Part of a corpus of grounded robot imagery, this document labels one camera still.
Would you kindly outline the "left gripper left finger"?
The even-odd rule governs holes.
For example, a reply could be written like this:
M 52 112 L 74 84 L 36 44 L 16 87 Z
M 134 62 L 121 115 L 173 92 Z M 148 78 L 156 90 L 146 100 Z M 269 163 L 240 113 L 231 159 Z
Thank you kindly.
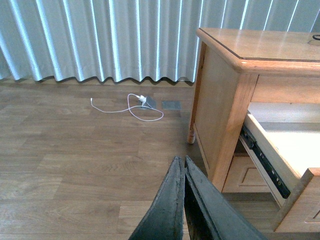
M 185 163 L 175 156 L 158 192 L 130 240 L 181 240 L 184 225 Z

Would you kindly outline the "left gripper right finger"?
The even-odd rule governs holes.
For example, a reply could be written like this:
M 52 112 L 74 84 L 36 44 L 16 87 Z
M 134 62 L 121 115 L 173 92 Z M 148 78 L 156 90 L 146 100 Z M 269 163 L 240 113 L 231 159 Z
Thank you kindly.
M 189 156 L 185 157 L 184 209 L 191 240 L 265 240 L 208 180 Z

